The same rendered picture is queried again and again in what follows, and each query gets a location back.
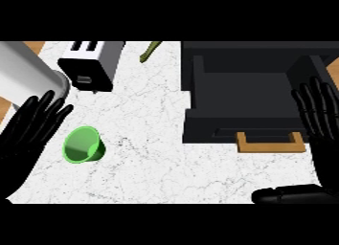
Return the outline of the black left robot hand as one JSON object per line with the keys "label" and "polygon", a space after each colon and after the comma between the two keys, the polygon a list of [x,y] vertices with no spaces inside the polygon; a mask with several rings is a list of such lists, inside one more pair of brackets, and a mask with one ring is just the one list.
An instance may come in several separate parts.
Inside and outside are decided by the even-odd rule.
{"label": "black left robot hand", "polygon": [[63,105],[64,99],[52,99],[54,92],[41,98],[32,96],[15,111],[0,134],[0,204],[8,204],[8,197],[20,188],[35,167],[48,140],[73,105]]}

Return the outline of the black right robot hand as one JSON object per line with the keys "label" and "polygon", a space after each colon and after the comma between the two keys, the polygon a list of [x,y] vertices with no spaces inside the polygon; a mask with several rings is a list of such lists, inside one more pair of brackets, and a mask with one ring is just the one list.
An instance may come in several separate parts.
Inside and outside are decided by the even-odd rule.
{"label": "black right robot hand", "polygon": [[290,91],[308,134],[312,163],[319,184],[257,189],[257,205],[339,204],[339,100],[330,85],[315,77]]}

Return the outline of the green cup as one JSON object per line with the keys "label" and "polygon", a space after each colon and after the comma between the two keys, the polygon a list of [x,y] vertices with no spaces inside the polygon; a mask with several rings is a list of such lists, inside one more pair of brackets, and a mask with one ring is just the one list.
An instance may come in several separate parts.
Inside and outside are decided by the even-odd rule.
{"label": "green cup", "polygon": [[61,155],[71,164],[98,161],[105,153],[105,146],[98,132],[91,126],[77,127],[66,136]]}

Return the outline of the dark grey open drawer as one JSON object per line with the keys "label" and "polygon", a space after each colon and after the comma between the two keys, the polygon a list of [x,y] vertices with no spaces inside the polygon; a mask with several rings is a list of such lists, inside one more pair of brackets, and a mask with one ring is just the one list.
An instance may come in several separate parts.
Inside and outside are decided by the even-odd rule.
{"label": "dark grey open drawer", "polygon": [[251,143],[284,143],[305,132],[290,91],[311,77],[333,82],[318,56],[299,57],[278,73],[212,73],[195,56],[182,142],[231,144],[243,132]]}

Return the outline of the white paper towel roll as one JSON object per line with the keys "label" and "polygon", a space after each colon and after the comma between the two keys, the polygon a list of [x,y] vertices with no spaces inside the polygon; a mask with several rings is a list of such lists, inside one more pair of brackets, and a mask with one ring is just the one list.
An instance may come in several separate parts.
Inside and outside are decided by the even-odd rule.
{"label": "white paper towel roll", "polygon": [[39,59],[21,41],[0,41],[0,97],[20,107],[30,96],[38,98],[52,90],[66,98],[69,80]]}

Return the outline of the silver and black toaster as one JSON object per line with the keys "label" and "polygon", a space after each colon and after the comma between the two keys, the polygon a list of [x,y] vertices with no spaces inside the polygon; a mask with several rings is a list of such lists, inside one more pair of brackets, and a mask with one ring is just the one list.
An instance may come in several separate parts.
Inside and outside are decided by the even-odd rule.
{"label": "silver and black toaster", "polygon": [[80,91],[110,92],[123,41],[70,41],[57,60],[71,86]]}

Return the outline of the dark grey cabinet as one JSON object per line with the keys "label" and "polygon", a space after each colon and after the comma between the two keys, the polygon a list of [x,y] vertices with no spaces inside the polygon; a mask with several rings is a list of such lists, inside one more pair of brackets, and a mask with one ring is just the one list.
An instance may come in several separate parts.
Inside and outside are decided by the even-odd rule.
{"label": "dark grey cabinet", "polygon": [[181,89],[190,90],[192,58],[207,73],[281,73],[302,56],[327,66],[339,57],[339,41],[182,41]]}

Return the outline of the green vegetable stalk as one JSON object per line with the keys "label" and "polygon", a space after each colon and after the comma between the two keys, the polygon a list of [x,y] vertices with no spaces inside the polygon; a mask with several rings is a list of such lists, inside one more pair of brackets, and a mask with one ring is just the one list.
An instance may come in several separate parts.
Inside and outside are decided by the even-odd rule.
{"label": "green vegetable stalk", "polygon": [[161,41],[153,41],[147,47],[147,50],[142,52],[142,54],[139,55],[139,62],[144,63],[156,49],[156,47],[159,46],[159,44],[161,43]]}

